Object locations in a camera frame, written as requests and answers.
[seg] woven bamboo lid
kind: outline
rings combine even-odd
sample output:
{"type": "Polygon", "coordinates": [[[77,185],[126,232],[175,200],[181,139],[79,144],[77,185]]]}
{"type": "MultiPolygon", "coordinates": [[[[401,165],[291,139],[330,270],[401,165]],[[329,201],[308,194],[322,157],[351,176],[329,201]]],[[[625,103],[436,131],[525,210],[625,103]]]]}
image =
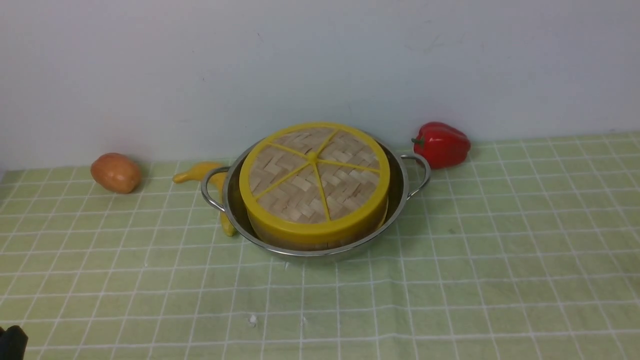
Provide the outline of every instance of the woven bamboo lid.
{"type": "Polygon", "coordinates": [[[356,224],[386,202],[389,165],[380,145],[365,133],[311,123],[256,145],[240,178],[249,212],[292,232],[321,232],[356,224]]]}

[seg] potato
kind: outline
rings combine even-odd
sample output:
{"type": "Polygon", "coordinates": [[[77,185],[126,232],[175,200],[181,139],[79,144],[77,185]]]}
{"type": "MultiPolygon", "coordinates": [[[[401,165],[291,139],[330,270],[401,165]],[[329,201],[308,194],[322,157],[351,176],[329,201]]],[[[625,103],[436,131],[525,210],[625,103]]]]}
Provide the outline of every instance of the potato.
{"type": "Polygon", "coordinates": [[[127,156],[109,152],[91,164],[91,176],[103,188],[115,193],[130,193],[139,184],[140,167],[127,156]]]}

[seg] yellow banana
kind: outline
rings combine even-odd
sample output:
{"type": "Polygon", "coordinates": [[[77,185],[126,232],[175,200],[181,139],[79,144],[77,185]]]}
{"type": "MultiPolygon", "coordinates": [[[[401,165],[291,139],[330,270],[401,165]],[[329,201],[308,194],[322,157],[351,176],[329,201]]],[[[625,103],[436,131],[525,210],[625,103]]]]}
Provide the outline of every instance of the yellow banana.
{"type": "MultiPolygon", "coordinates": [[[[204,161],[193,165],[189,170],[175,174],[173,176],[173,182],[181,184],[186,181],[202,181],[202,179],[215,168],[222,167],[221,163],[214,163],[211,161],[204,161]]],[[[218,188],[220,194],[220,201],[222,201],[222,186],[225,184],[225,173],[213,175],[209,180],[210,183],[218,188]]],[[[226,214],[220,213],[220,225],[227,236],[233,236],[236,233],[236,229],[229,221],[226,214]]]]}

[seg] metal handle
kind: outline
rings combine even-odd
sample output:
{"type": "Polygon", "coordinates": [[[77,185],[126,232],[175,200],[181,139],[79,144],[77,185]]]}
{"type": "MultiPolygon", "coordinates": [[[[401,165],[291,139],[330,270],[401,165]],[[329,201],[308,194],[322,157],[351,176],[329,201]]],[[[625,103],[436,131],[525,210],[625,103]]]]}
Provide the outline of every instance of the metal handle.
{"type": "Polygon", "coordinates": [[[209,205],[211,205],[213,208],[217,209],[218,211],[222,211],[223,213],[225,212],[225,207],[222,206],[222,204],[220,204],[218,201],[214,200],[209,194],[209,180],[211,180],[213,175],[220,174],[221,172],[227,172],[229,171],[230,168],[231,167],[215,168],[210,172],[208,172],[207,175],[202,179],[202,182],[200,183],[200,191],[202,192],[202,197],[204,197],[204,199],[207,201],[207,203],[209,203],[209,205]]]}
{"type": "Polygon", "coordinates": [[[408,199],[411,199],[411,197],[414,196],[417,192],[422,190],[423,187],[427,186],[427,184],[429,183],[429,180],[431,180],[431,167],[429,166],[429,163],[427,162],[427,160],[418,154],[404,154],[404,155],[400,155],[400,158],[416,160],[420,163],[420,166],[422,166],[424,169],[424,179],[422,179],[422,182],[420,183],[420,185],[418,185],[417,189],[415,189],[414,191],[410,192],[409,195],[407,195],[406,198],[408,200],[408,199]]]}

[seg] yellow rim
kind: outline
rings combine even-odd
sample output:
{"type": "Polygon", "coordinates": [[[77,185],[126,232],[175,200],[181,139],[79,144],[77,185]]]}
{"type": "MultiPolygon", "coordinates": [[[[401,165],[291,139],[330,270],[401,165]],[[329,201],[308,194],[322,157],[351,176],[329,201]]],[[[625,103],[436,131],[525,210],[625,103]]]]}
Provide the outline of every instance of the yellow rim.
{"type": "Polygon", "coordinates": [[[348,127],[342,124],[334,124],[334,123],[330,123],[330,122],[311,122],[311,123],[306,123],[306,124],[300,124],[300,125],[296,125],[296,126],[292,126],[292,127],[288,127],[287,129],[283,129],[280,130],[274,134],[272,134],[271,136],[265,138],[263,141],[261,141],[260,143],[258,143],[247,155],[245,161],[244,161],[244,165],[242,167],[242,169],[240,170],[240,194],[242,195],[242,198],[244,200],[244,204],[246,205],[246,208],[248,210],[248,212],[250,214],[252,214],[253,216],[261,219],[263,222],[269,224],[271,227],[275,227],[277,228],[279,231],[285,232],[285,233],[289,233],[289,234],[293,234],[293,235],[301,235],[300,237],[300,242],[304,242],[304,243],[315,243],[317,241],[312,241],[309,239],[304,238],[304,236],[321,236],[326,234],[327,236],[333,234],[333,233],[339,233],[341,231],[344,231],[345,229],[352,227],[354,225],[360,224],[363,220],[365,220],[368,216],[370,216],[374,210],[376,208],[378,208],[381,204],[383,204],[384,202],[387,201],[387,190],[389,188],[389,175],[390,174],[390,169],[389,169],[389,163],[387,161],[387,156],[384,152],[384,150],[382,149],[382,147],[380,147],[380,145],[378,145],[378,143],[371,138],[369,135],[363,133],[360,130],[354,129],[352,127],[348,127]],[[318,148],[317,153],[310,153],[308,155],[304,155],[302,153],[296,152],[295,150],[289,149],[288,147],[284,147],[278,144],[273,144],[271,143],[273,140],[275,140],[276,138],[281,137],[284,134],[287,133],[291,133],[293,131],[299,131],[299,130],[304,130],[304,129],[308,129],[310,127],[329,127],[331,129],[333,129],[334,131],[331,133],[331,135],[329,135],[327,137],[327,139],[323,142],[323,144],[320,146],[320,148],[318,148]],[[340,162],[336,162],[336,161],[328,161],[328,160],[320,160],[317,159],[317,155],[320,154],[322,152],[322,150],[324,149],[325,146],[327,146],[329,144],[329,142],[331,141],[331,138],[338,132],[338,131],[344,131],[346,133],[349,133],[351,135],[354,135],[355,137],[357,137],[359,140],[363,141],[364,143],[366,143],[375,153],[376,157],[378,158],[378,164],[380,166],[380,169],[373,169],[373,168],[367,168],[367,167],[361,167],[358,165],[352,165],[352,164],[347,164],[347,163],[340,163],[340,162]],[[293,176],[295,173],[299,172],[300,170],[302,170],[303,168],[311,165],[314,168],[314,173],[316,174],[316,180],[318,181],[318,188],[321,194],[321,198],[323,200],[323,205],[324,205],[324,209],[325,209],[325,215],[326,215],[326,219],[327,222],[321,223],[321,224],[299,224],[299,223],[294,223],[294,222],[288,222],[286,220],[283,220],[275,215],[272,215],[271,213],[269,213],[268,211],[266,211],[260,204],[258,204],[257,199],[263,195],[264,193],[267,192],[267,190],[263,191],[262,193],[258,194],[258,196],[254,196],[251,192],[251,188],[249,187],[249,173],[251,170],[251,166],[253,165],[253,163],[256,160],[256,157],[258,156],[258,154],[260,152],[262,152],[262,150],[267,147],[267,146],[275,146],[278,147],[279,149],[283,149],[285,151],[289,151],[292,153],[297,154],[298,156],[301,156],[304,159],[307,159],[307,162],[298,167],[297,169],[293,170],[292,172],[288,173],[285,177],[283,177],[283,179],[280,179],[277,183],[272,184],[269,189],[272,189],[275,186],[278,186],[280,183],[284,182],[286,179],[290,178],[291,176],[293,176]],[[346,167],[352,167],[352,168],[357,168],[360,170],[369,170],[375,173],[379,173],[380,174],[380,180],[378,183],[378,187],[375,189],[374,193],[371,195],[371,198],[369,198],[369,200],[367,200],[367,202],[360,207],[359,209],[357,209],[356,211],[354,211],[353,213],[346,215],[338,220],[331,220],[330,216],[329,216],[329,209],[328,206],[326,204],[326,198],[324,196],[324,190],[322,187],[322,182],[320,181],[320,175],[319,172],[317,170],[317,164],[318,163],[326,163],[326,164],[331,164],[331,165],[339,165],[339,166],[346,166],[346,167]]]}

